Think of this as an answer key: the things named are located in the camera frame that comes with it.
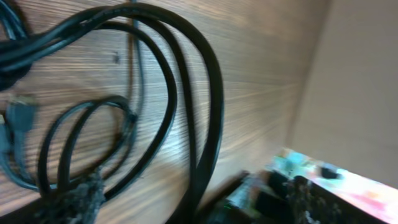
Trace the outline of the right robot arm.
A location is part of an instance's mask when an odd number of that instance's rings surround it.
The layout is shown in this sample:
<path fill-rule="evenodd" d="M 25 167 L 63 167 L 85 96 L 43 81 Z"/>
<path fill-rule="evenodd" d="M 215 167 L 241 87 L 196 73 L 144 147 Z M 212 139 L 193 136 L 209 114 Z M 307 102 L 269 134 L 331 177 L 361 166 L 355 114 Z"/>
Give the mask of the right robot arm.
<path fill-rule="evenodd" d="M 229 180 L 199 211 L 198 223 L 394 223 L 378 184 L 347 172 L 280 171 Z"/>

